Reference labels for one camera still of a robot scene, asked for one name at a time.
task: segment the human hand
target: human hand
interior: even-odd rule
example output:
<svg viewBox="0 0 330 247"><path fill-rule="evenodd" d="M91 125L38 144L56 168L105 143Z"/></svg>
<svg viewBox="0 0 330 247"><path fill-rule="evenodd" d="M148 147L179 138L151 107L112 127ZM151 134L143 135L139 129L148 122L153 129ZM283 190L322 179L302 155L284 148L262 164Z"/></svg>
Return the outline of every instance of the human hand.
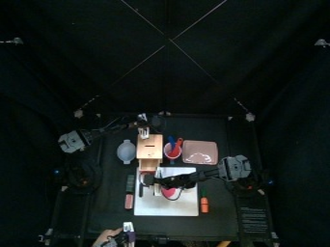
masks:
<svg viewBox="0 0 330 247"><path fill-rule="evenodd" d="M104 243L105 241L108 241L108 235L109 236L115 236L121 232L121 230L123 230L123 228L119 228L115 231L113 230L104 230L101 232L101 234L99 235L99 237L97 237L95 243L92 244L92 246L99 244L99 243Z"/></svg>

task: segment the wooden box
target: wooden box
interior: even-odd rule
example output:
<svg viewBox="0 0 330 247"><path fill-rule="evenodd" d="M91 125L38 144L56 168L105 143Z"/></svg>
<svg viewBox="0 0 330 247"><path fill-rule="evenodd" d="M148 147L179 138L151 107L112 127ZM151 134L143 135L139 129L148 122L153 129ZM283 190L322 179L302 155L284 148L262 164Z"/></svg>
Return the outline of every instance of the wooden box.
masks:
<svg viewBox="0 0 330 247"><path fill-rule="evenodd" d="M136 158L140 172L155 172L163 163L163 135L149 135L148 139L136 142Z"/></svg>

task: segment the light fixture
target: light fixture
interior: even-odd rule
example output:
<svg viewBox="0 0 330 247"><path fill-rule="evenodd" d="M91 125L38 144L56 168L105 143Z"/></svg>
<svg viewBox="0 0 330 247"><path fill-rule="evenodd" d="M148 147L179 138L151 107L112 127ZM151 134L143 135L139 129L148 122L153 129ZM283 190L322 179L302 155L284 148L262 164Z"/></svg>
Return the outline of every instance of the light fixture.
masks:
<svg viewBox="0 0 330 247"><path fill-rule="evenodd" d="M324 39L319 39L316 42L315 42L315 44L314 45L322 45L323 47L326 47L326 45L328 45L330 46L330 43L328 42L326 42L326 40Z"/></svg>

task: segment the black backdrop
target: black backdrop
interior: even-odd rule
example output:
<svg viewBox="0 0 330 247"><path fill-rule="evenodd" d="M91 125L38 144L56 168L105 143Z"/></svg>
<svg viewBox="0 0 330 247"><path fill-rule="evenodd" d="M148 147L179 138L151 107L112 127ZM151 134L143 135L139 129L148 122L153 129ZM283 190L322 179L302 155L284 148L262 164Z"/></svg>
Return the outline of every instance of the black backdrop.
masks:
<svg viewBox="0 0 330 247"><path fill-rule="evenodd" d="M24 41L0 44L4 244L49 226L56 139L95 98L85 112L252 112L276 234L328 245L328 1L12 0L0 12L0 41Z"/></svg>

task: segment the white paper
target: white paper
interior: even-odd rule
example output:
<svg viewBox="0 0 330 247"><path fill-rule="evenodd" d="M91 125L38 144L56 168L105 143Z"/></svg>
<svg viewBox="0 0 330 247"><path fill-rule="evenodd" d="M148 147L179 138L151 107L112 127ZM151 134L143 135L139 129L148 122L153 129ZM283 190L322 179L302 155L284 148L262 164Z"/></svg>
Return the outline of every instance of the white paper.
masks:
<svg viewBox="0 0 330 247"><path fill-rule="evenodd" d="M161 167L163 178L196 171L195 167ZM149 216L199 216L197 185L183 190L176 201L163 196L153 196L153 186L143 187L143 197L139 197L139 170L136 169L133 215Z"/></svg>

